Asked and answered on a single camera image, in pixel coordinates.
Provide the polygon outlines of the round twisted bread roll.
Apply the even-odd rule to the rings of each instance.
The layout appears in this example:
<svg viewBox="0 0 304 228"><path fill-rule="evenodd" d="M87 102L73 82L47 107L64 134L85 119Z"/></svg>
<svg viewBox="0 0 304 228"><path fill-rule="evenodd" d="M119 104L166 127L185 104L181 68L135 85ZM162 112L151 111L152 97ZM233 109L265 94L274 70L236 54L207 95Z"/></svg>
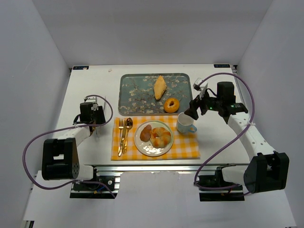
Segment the round twisted bread roll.
<svg viewBox="0 0 304 228"><path fill-rule="evenodd" d="M171 133L164 127L156 127L151 131L150 141L155 148L164 148L171 141Z"/></svg>

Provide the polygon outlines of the small brown bread piece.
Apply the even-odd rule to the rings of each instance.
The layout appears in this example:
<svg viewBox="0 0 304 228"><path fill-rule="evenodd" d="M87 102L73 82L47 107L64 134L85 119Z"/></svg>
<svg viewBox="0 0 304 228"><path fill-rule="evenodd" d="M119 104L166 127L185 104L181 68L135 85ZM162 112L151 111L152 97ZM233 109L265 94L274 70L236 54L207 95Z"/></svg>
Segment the small brown bread piece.
<svg viewBox="0 0 304 228"><path fill-rule="evenodd" d="M143 142L148 142L151 137L152 127L150 124L146 125L140 133L140 139Z"/></svg>

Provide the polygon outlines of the silver metal tongs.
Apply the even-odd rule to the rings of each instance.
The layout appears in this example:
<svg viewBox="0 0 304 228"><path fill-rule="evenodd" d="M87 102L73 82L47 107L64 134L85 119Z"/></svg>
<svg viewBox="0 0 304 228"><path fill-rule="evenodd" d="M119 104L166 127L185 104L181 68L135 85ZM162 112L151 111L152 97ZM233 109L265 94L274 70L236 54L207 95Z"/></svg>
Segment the silver metal tongs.
<svg viewBox="0 0 304 228"><path fill-rule="evenodd" d="M95 101L99 104L98 99L99 98L96 96L95 97ZM105 111L106 111L106 102L104 100L102 100L101 102L102 102L103 112L105 114ZM98 138L102 137L102 135L104 133L103 127L101 127L101 126L97 127L96 130L95 130L95 133L96 133L96 137L98 137Z"/></svg>

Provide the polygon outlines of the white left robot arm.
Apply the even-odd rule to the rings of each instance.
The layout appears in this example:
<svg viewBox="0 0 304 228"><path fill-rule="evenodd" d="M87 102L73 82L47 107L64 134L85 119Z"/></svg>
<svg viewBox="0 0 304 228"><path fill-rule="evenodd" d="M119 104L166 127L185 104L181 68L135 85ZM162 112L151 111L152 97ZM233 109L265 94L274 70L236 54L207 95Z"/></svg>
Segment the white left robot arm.
<svg viewBox="0 0 304 228"><path fill-rule="evenodd" d="M96 102L80 104L74 127L43 144L42 177L45 180L93 180L94 168L79 162L78 146L95 131L93 124L104 124L103 107Z"/></svg>

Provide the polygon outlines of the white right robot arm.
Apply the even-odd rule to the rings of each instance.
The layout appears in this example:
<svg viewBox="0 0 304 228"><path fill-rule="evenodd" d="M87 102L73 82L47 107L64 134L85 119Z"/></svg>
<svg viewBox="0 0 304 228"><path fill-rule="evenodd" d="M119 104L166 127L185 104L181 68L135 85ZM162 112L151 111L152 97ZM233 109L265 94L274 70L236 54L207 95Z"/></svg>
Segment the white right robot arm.
<svg viewBox="0 0 304 228"><path fill-rule="evenodd" d="M289 158L284 152L277 152L250 121L251 117L243 103L236 102L234 84L219 82L213 96L207 83L195 83L194 89L200 94L192 101L185 114L198 119L197 110L204 115L216 111L235 132L245 148L250 163L247 166L224 165L217 167L213 188L229 185L243 185L250 193L282 190L286 186Z"/></svg>

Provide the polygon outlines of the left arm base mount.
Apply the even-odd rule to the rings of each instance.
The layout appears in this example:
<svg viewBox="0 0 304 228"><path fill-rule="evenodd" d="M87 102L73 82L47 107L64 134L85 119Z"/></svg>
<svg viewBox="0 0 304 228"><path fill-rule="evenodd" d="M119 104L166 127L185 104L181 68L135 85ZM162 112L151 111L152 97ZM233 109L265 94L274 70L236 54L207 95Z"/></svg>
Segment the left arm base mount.
<svg viewBox="0 0 304 228"><path fill-rule="evenodd" d="M88 183L72 184L70 198L113 200L119 190L121 174L111 166L95 166L94 176Z"/></svg>

